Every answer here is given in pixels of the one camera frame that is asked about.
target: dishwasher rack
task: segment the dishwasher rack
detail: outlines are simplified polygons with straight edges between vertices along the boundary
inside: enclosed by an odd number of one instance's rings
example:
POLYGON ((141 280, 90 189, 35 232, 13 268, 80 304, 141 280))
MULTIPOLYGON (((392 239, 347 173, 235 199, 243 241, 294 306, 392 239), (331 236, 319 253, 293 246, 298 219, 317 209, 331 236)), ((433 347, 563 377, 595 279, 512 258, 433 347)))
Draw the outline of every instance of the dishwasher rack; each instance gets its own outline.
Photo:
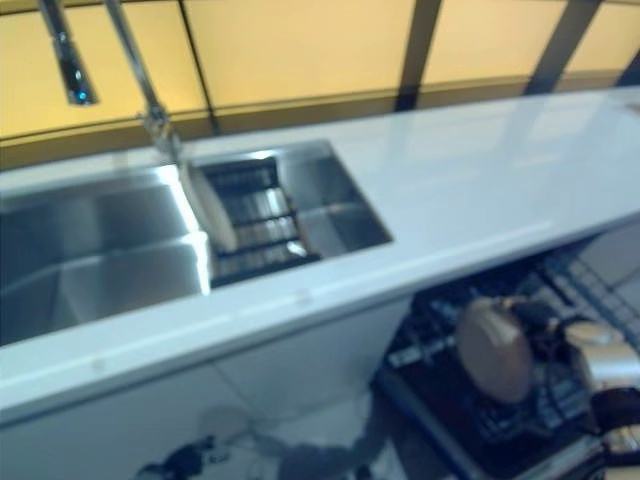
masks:
POLYGON ((640 314, 583 260, 589 243, 576 242, 415 294, 377 381, 463 477, 530 480, 541 478, 534 473, 539 469, 556 475, 557 465, 580 469, 592 461, 589 471, 601 468, 588 394, 557 340, 530 338, 535 387, 514 405, 494 402, 474 388, 455 348, 460 314, 472 300, 521 296, 548 304, 560 319, 579 315, 610 324, 640 351, 640 314))
POLYGON ((229 213, 239 244, 231 253, 216 251, 218 278, 213 286, 320 259, 300 229, 274 158, 213 166, 205 173, 229 213))

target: stainless steel sink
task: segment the stainless steel sink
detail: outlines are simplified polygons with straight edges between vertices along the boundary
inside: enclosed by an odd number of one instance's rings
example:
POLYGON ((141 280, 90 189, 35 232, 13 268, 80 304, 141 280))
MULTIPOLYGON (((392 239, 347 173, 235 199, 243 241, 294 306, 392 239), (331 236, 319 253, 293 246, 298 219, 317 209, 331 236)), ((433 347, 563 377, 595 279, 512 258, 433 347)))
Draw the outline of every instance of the stainless steel sink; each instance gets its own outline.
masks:
POLYGON ((0 200, 0 344, 390 241, 329 144, 194 161, 240 241, 211 249, 174 166, 0 200))

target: double sink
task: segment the double sink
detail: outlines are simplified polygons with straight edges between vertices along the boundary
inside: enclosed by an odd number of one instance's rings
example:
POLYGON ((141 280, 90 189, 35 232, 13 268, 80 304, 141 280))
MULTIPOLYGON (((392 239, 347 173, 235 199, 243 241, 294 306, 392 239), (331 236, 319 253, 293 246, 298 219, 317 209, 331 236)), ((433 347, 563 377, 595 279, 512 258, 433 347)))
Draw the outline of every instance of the double sink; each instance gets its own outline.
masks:
POLYGON ((193 163, 234 252, 201 230, 173 165, 2 195, 0 345, 391 240, 327 142, 193 163))

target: chrome faucet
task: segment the chrome faucet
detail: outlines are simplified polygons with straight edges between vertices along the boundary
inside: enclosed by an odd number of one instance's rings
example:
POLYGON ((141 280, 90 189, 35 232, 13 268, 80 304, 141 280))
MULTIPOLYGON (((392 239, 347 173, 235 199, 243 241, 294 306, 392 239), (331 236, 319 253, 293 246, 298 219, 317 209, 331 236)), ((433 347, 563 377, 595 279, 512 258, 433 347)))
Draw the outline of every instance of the chrome faucet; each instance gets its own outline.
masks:
MULTIPOLYGON (((73 105, 98 103, 98 96, 73 41, 60 0, 38 0, 38 2, 52 39, 69 103, 73 105)), ((104 3, 147 103, 146 114, 141 116, 143 124, 156 147, 168 155, 173 163, 179 164, 180 139, 169 121, 167 111, 158 101, 122 6, 118 0, 104 0, 104 3)))
MULTIPOLYGON (((118 0, 103 1, 147 103, 146 114, 141 116, 144 127, 158 150, 177 166, 182 190, 200 227, 209 235, 218 249, 223 251, 237 249, 238 239, 218 194, 207 182, 204 174, 180 155, 180 139, 169 121, 167 111, 158 101, 120 2, 118 0)), ((73 42, 71 29, 60 0, 38 0, 38 2, 52 38, 69 103, 74 105, 97 103, 98 97, 73 42)))

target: open dishwasher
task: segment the open dishwasher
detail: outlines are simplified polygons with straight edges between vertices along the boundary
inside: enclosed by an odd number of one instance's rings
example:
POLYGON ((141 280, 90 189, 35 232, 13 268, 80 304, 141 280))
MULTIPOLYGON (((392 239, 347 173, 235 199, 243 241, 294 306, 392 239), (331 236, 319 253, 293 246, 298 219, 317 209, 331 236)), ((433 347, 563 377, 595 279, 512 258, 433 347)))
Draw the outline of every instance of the open dishwasher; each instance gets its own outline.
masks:
POLYGON ((640 315, 581 258, 588 244, 414 296, 376 382, 461 478, 638 464, 640 315))

